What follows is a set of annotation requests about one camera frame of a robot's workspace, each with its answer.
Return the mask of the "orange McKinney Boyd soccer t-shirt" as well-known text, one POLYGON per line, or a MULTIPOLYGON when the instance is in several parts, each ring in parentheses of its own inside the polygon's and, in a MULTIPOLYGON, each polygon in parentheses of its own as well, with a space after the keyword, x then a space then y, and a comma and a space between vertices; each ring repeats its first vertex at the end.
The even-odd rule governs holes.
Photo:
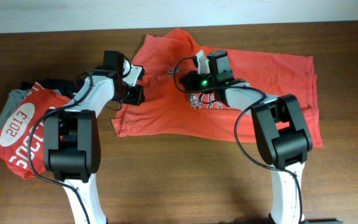
MULTIPOLYGON (((163 37, 147 35, 132 63, 143 66, 140 80, 145 101, 124 105, 112 119, 119 137, 184 134, 219 141, 234 141, 234 125, 240 111, 214 100, 212 95, 186 95, 175 88, 178 77, 194 70, 187 58, 214 48, 196 43, 191 34, 174 29, 163 37)), ((319 128, 317 75, 312 56, 297 56, 242 50, 228 51, 234 76, 272 95, 297 97, 313 138, 323 146, 319 128)), ((239 125, 239 140, 255 142, 252 118, 245 115, 239 125)))

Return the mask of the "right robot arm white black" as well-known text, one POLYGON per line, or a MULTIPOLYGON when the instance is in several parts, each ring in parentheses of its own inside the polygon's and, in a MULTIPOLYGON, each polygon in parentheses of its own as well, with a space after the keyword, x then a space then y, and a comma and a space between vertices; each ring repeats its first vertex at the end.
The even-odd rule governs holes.
POLYGON ((200 50, 189 57, 195 70, 182 77, 174 76, 177 90, 186 94, 211 93, 216 101, 241 111, 234 125, 234 139, 239 143, 239 125, 252 118, 256 145, 262 158, 255 165, 267 169, 272 180, 271 223, 304 223, 301 178, 313 140, 295 95, 269 95, 235 78, 228 52, 206 54, 200 50))

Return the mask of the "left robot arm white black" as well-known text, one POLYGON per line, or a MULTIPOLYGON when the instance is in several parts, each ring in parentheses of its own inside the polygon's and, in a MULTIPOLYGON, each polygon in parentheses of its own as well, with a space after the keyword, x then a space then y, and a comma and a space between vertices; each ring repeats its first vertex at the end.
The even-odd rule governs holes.
POLYGON ((145 70, 124 54, 107 50, 103 62, 85 71, 83 86, 59 109, 49 109, 44 123, 44 166, 68 196, 75 223, 107 223, 99 201, 96 173, 101 163, 97 118, 110 102, 140 105, 138 81, 145 70))

